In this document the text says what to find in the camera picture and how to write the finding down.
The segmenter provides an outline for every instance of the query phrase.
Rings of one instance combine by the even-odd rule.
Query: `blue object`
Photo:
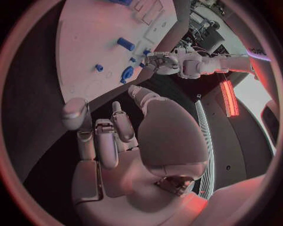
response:
[[[133,0],[109,0],[113,3],[118,3],[120,5],[128,6],[132,3]]]
[[[145,50],[145,51],[143,52],[144,55],[148,55],[149,53],[150,53],[150,50]]]
[[[127,50],[129,51],[133,51],[134,49],[134,44],[132,44],[131,42],[129,42],[128,40],[126,39],[123,39],[123,38],[119,38],[117,43],[120,45],[120,46],[123,46],[124,48],[126,48]]]
[[[137,60],[136,60],[135,58],[131,57],[131,58],[130,58],[130,61],[136,62]]]
[[[98,70],[99,72],[103,71],[103,67],[102,65],[95,65],[96,70]]]
[[[133,67],[132,66],[128,66],[122,73],[122,78],[121,78],[121,83],[125,84],[126,83],[126,79],[131,78],[131,76],[133,75]]]

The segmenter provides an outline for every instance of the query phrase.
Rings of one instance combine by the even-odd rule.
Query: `white panel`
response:
[[[126,81],[135,80],[142,69],[139,64],[145,58],[143,51],[154,50],[177,21],[172,0],[142,0],[133,4],[127,7],[108,0],[66,1],[56,44],[58,78],[65,102],[73,97],[91,101],[123,85],[121,75],[128,66],[134,68],[134,75]],[[142,20],[137,20],[136,8],[145,10]],[[160,28],[164,22],[167,26]],[[136,49],[131,52],[118,45],[120,37]],[[98,72],[96,64],[104,70]]]

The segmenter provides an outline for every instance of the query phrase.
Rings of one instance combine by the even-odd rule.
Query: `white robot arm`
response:
[[[197,79],[202,74],[227,73],[228,71],[254,74],[248,57],[201,56],[194,49],[188,52],[183,47],[176,48],[173,53],[148,53],[145,65],[157,74],[170,75],[178,73],[184,79]]]

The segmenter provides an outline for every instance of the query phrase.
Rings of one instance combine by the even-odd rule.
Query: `robotic arm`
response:
[[[202,74],[227,73],[228,71],[254,74],[248,57],[201,56],[192,47],[190,48],[188,50],[179,47],[173,53],[149,53],[145,59],[145,65],[157,74],[170,75],[178,73],[184,79],[198,79]]]

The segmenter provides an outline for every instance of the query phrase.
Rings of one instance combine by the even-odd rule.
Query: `red light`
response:
[[[220,83],[220,88],[224,98],[227,117],[239,115],[237,99],[234,93],[231,81],[223,81]]]

